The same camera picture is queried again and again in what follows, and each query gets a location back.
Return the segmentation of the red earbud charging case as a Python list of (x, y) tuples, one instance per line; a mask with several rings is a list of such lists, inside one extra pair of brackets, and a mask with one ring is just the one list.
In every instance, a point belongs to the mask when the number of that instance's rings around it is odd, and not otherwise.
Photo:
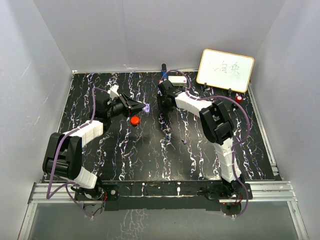
[(141, 120), (138, 116), (133, 116), (131, 117), (130, 119), (130, 123), (133, 125), (133, 126), (138, 126), (140, 124)]

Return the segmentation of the purple earbud charging case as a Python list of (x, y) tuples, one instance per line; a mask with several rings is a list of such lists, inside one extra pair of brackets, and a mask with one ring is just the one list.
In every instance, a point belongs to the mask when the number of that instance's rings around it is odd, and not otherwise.
[(149, 113), (150, 113), (150, 104), (149, 104), (149, 103), (146, 103), (146, 104), (145, 104), (145, 107), (142, 108), (142, 111), (143, 111), (145, 114), (149, 114)]

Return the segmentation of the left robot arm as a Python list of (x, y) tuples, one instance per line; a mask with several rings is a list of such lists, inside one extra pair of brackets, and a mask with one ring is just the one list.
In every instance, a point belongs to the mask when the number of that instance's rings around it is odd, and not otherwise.
[(146, 108), (146, 104), (136, 101), (124, 93), (109, 93), (103, 101), (93, 99), (91, 118), (73, 130), (49, 137), (42, 170), (50, 175), (47, 199), (56, 192), (51, 191), (54, 176), (62, 178), (69, 184), (79, 187), (77, 191), (97, 200), (103, 195), (103, 187), (98, 176), (83, 166), (83, 147), (108, 131), (112, 118), (119, 115), (133, 117)]

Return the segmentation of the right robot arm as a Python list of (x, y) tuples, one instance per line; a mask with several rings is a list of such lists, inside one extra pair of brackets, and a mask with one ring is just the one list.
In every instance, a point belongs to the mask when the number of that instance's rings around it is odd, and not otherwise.
[(168, 113), (174, 108), (186, 110), (200, 118), (206, 139), (213, 144), (221, 169), (223, 194), (233, 199), (241, 192), (242, 172), (233, 151), (234, 124), (221, 101), (212, 102), (197, 98), (179, 90), (165, 80), (158, 85), (157, 102), (160, 112)]

